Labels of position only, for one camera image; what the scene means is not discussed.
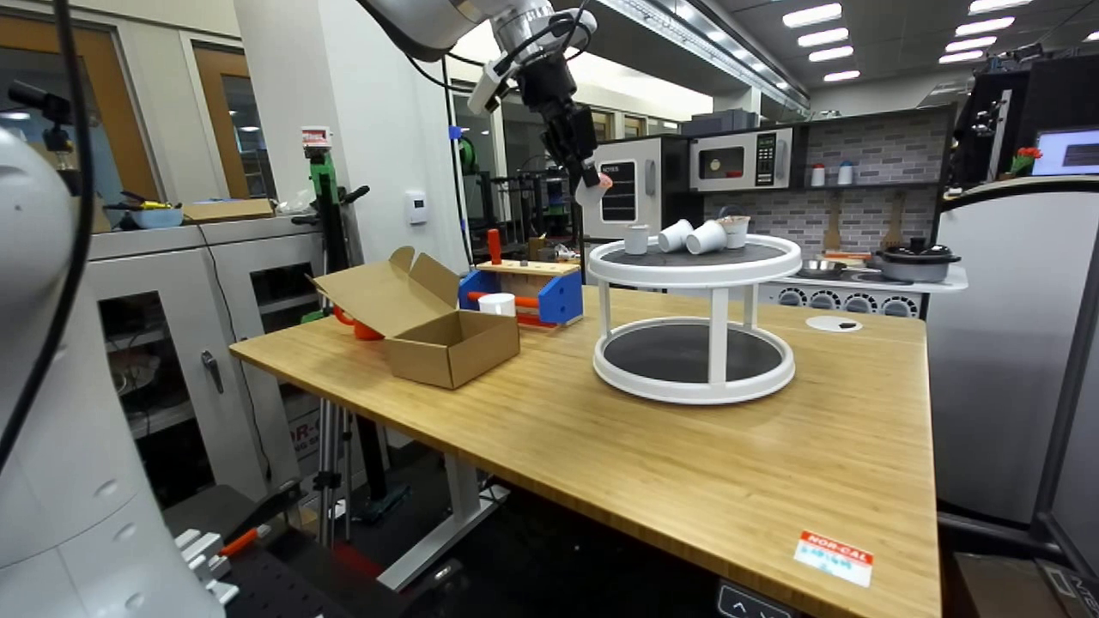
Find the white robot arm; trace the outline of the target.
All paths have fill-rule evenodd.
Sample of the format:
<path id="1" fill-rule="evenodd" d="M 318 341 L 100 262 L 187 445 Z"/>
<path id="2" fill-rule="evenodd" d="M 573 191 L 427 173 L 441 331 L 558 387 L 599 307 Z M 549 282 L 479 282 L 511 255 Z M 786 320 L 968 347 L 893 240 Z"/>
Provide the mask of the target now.
<path id="1" fill-rule="evenodd" d="M 421 61 L 447 59 L 462 37 L 489 25 L 497 54 L 481 66 L 469 100 L 476 112 L 502 104 L 518 85 L 522 104 L 543 119 L 543 148 L 569 175 L 573 198 L 595 206 L 611 180 L 599 167 L 595 119 L 579 104 L 579 82 L 567 61 L 599 17 L 587 8 L 558 8 L 553 0 L 359 0 L 375 25 Z"/>

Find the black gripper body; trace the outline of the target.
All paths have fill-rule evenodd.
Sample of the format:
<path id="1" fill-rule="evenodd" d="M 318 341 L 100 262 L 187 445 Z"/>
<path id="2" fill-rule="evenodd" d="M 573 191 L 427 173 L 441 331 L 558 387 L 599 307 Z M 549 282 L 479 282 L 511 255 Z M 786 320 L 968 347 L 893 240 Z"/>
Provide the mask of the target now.
<path id="1" fill-rule="evenodd" d="M 595 119 L 573 100 L 579 82 L 561 54 L 546 54 L 518 73 L 522 104 L 543 117 L 543 145 L 558 165 L 582 167 L 595 156 Z"/>

